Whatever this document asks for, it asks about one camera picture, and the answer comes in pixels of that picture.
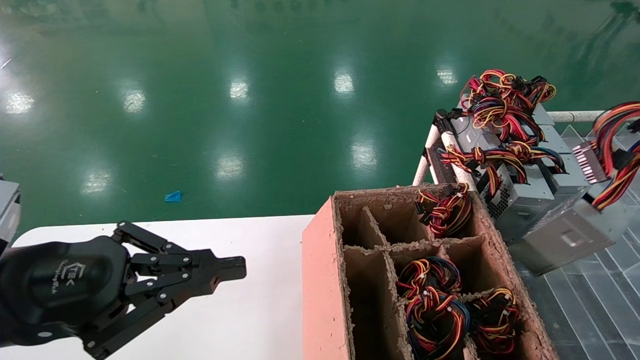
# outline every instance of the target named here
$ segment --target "wire harness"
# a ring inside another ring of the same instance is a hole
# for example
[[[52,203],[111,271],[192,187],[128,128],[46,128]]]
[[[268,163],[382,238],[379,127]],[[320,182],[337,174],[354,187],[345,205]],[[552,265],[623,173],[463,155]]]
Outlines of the wire harness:
[[[468,309],[456,295],[461,289],[456,266],[438,257],[412,261],[397,286],[408,301],[406,324],[415,358],[439,360],[454,352],[470,326]]]
[[[507,149],[482,150],[479,147],[474,147],[472,152],[461,152],[455,147],[448,147],[447,151],[442,154],[442,163],[456,165],[470,174],[474,173],[478,165],[484,167],[489,180],[489,194],[491,197],[495,196],[500,184],[502,184],[497,170],[502,163],[511,165],[516,170],[515,183],[527,183],[527,173],[524,165],[518,159],[518,156]]]
[[[467,304],[471,315],[471,338],[479,351],[509,354],[515,348],[516,323],[520,312],[511,290],[497,288]]]
[[[406,265],[397,287],[408,302],[408,337],[417,360],[451,356],[467,333],[482,352],[514,350],[519,312],[511,290],[497,288],[464,304],[459,299],[460,272],[448,259],[435,256]]]
[[[640,117],[639,101],[613,106],[593,121],[595,139],[573,148],[573,155],[590,183],[609,180],[605,190],[591,202],[598,211],[622,197],[640,167],[640,141],[628,151],[613,146],[613,138],[618,129],[636,117]],[[640,129],[640,120],[635,120],[627,129],[635,133]]]
[[[427,225],[436,238],[443,238],[457,233],[471,218],[471,199],[469,198],[469,185],[461,183],[457,189],[449,187],[445,198],[438,200],[430,193],[420,194],[420,201],[415,203],[418,215],[422,215],[420,222]],[[436,204],[430,213],[427,213],[425,203]]]

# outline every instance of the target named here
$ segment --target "black wire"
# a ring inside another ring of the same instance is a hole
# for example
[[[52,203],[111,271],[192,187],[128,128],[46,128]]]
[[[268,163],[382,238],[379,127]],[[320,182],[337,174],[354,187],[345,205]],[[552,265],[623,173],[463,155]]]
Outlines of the black wire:
[[[465,126],[464,129],[460,130],[460,132],[456,131],[456,136],[460,135],[461,133],[464,133],[465,130],[467,130],[469,128],[469,124],[471,123],[471,116],[473,116],[473,115],[470,114],[469,116],[467,116],[467,126]]]

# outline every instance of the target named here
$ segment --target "green epoxy floor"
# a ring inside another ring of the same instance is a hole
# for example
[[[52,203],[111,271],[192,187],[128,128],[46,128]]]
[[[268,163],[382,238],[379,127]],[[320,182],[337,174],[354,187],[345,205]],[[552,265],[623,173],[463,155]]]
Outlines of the green epoxy floor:
[[[549,110],[640,98],[634,16],[578,0],[0,0],[0,172],[22,185],[22,232],[313,213],[335,190],[409,184],[433,112],[484,69],[548,77]]]

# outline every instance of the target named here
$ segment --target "cardboard divider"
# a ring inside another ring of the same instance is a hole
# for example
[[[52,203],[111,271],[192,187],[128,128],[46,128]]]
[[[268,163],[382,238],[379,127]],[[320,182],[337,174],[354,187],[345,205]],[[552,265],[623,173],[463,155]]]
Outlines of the cardboard divider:
[[[411,360],[398,344],[406,336],[399,321],[403,310],[392,293],[395,281],[389,279],[385,257],[381,251],[344,249],[351,360]]]
[[[419,222],[414,201],[382,208],[372,208],[371,213],[380,225],[380,231],[390,244],[412,243],[435,239],[433,233]]]
[[[428,256],[440,256],[456,264],[462,292],[467,294],[461,299],[499,286],[511,289],[517,297],[522,328],[518,350],[500,359],[558,360],[511,256],[476,192],[470,192],[472,219],[454,234],[457,238],[435,239],[417,221],[413,203],[419,199],[418,190],[441,199],[445,187],[425,184],[336,192],[314,217],[303,234],[305,360],[413,360],[404,313],[407,302],[399,297],[397,274],[410,261]],[[316,291],[319,281],[324,281],[322,291]],[[341,295],[339,304],[329,296],[335,293]],[[470,338],[465,338],[464,347],[449,359],[462,357],[498,360],[486,354],[478,357]]]
[[[376,247],[389,245],[368,206],[352,211],[341,211],[339,215],[340,228],[342,229],[341,240],[344,246],[357,246],[372,250]]]
[[[392,271],[395,272],[396,278],[400,275],[402,270],[413,260],[424,259],[430,256],[438,256],[443,253],[443,248],[439,246],[430,245],[428,243],[411,243],[411,244],[397,244],[391,246],[391,250],[389,251],[389,258],[391,260]],[[401,305],[404,304],[405,300],[400,297],[401,293],[398,293],[398,303]],[[411,355],[411,346],[408,342],[408,327],[405,322],[404,317],[404,306],[402,307],[402,319],[401,319],[401,338],[398,339],[399,346],[406,347],[409,351],[408,360],[413,360],[413,355]],[[467,344],[466,339],[464,343],[460,344],[451,355],[447,357],[448,359],[464,359],[464,360],[476,360],[476,350],[475,345],[473,343]]]
[[[478,357],[481,360],[558,360],[544,325],[497,231],[492,230],[487,236],[479,238],[482,239],[479,243],[479,240],[472,238],[451,240],[451,243],[444,246],[452,259],[468,263],[466,266],[463,265],[463,268],[466,267],[465,272],[461,270],[463,291],[466,293],[461,300],[469,302],[491,293],[494,288],[507,287],[519,303],[520,316],[513,353],[494,356],[482,352],[476,344]],[[465,276],[467,282],[471,281],[472,284],[465,285]]]
[[[484,236],[444,239],[445,253],[460,271],[463,293],[502,286],[498,268],[486,257]]]

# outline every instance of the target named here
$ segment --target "white pipe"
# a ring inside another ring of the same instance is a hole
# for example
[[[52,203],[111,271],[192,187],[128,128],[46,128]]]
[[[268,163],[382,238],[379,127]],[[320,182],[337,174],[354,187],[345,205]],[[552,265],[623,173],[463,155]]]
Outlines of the white pipe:
[[[442,144],[444,145],[445,148],[447,148],[448,146],[452,145],[454,146],[457,150],[459,150],[460,148],[458,147],[458,142],[456,141],[456,137],[455,135],[453,135],[452,132],[450,131],[446,131],[444,134],[442,134],[440,136],[440,138],[442,139]],[[471,174],[469,174],[468,172],[462,170],[461,168],[451,165],[451,167],[453,168],[453,173],[456,174],[456,180],[459,183],[465,183],[469,185],[469,190],[472,191],[477,191],[476,188],[476,182],[474,181],[474,178],[471,176]]]
[[[549,117],[554,122],[592,122],[594,121],[600,114],[603,112],[608,113],[608,111],[604,110],[593,110],[593,111],[549,111]]]
[[[438,128],[431,125],[431,129],[429,129],[429,134],[427,135],[427,141],[424,144],[424,147],[426,149],[430,148],[438,140],[439,137],[440,133],[438,132]],[[429,170],[431,171],[431,175],[433,175],[433,167],[429,166],[429,160],[425,156],[421,156],[420,162],[418,163],[418,169],[415,171],[415,176],[413,177],[412,185],[418,186],[424,182],[424,174],[427,172],[427,168],[429,168]]]

